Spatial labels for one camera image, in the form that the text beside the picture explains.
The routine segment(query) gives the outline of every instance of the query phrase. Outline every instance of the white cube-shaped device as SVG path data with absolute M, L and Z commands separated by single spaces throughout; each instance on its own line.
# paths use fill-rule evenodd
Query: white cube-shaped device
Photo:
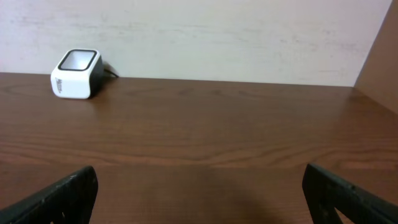
M 70 50 L 51 73 L 52 91 L 62 98 L 87 99 L 101 87 L 103 73 L 97 50 Z

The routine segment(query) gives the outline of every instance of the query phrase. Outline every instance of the brown tabletop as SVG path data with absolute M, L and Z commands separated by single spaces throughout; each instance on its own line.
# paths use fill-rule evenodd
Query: brown tabletop
M 92 223 L 310 223 L 315 162 L 398 203 L 398 117 L 347 87 L 0 74 L 0 208 L 93 165 Z

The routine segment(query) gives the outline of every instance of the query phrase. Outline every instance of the white wall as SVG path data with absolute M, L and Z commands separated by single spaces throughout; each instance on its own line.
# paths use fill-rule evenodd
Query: white wall
M 98 49 L 125 77 L 353 86 L 391 0 L 0 0 L 0 72 Z

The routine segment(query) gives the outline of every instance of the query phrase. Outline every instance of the black cable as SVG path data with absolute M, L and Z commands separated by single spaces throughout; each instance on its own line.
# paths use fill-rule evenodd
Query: black cable
M 115 76 L 116 78 L 119 78 L 119 75 L 117 75 L 116 73 L 112 72 L 111 70 L 108 70 L 108 69 L 105 68 L 104 72 L 108 72 L 109 74 Z

